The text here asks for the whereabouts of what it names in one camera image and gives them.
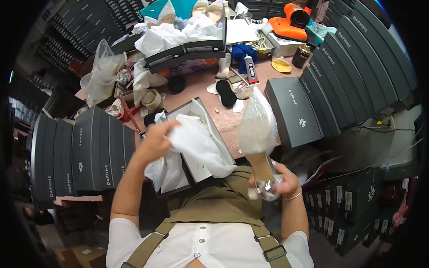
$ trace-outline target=black insole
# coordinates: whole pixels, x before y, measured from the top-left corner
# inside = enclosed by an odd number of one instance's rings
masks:
[[[228,83],[228,81],[225,81],[225,80],[218,81],[216,83],[216,90],[221,96],[222,98],[221,102],[225,107],[232,107],[237,101],[237,96],[231,90],[231,86]]]

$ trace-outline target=bracelet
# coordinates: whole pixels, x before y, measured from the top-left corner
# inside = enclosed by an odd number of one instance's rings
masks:
[[[285,197],[283,197],[283,199],[284,199],[284,200],[292,200],[292,199],[297,198],[300,194],[302,194],[302,189],[301,189],[301,191],[300,191],[296,196],[294,196],[294,197],[292,197],[292,198],[285,198]]]

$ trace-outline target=white shirt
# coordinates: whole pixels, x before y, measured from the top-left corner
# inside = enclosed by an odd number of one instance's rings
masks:
[[[127,219],[113,219],[107,268],[119,268],[148,236],[142,238],[139,229]],[[294,232],[283,246],[292,268],[314,267],[305,233]],[[251,226],[244,223],[177,223],[151,254],[145,268],[184,268],[196,257],[206,268],[270,268]]]

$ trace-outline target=glittery pointed shoe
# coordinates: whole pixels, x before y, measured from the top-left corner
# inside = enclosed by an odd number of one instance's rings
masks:
[[[198,0],[192,8],[191,17],[196,18],[207,11],[208,1]]]
[[[150,29],[152,26],[158,26],[158,21],[148,16],[145,16],[145,23],[148,26],[148,29]]]
[[[217,23],[221,20],[222,12],[224,9],[224,3],[222,0],[216,0],[207,8],[207,16],[213,23]]]
[[[175,19],[176,19],[176,11],[174,10],[173,4],[169,0],[162,8],[158,16],[158,25],[161,25],[162,23],[172,24]]]

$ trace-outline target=orange handheld device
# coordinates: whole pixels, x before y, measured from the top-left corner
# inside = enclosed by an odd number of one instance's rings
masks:
[[[307,41],[307,33],[304,28],[310,21],[308,13],[302,7],[289,3],[283,8],[286,18],[275,17],[268,20],[273,32],[280,38],[294,41]]]

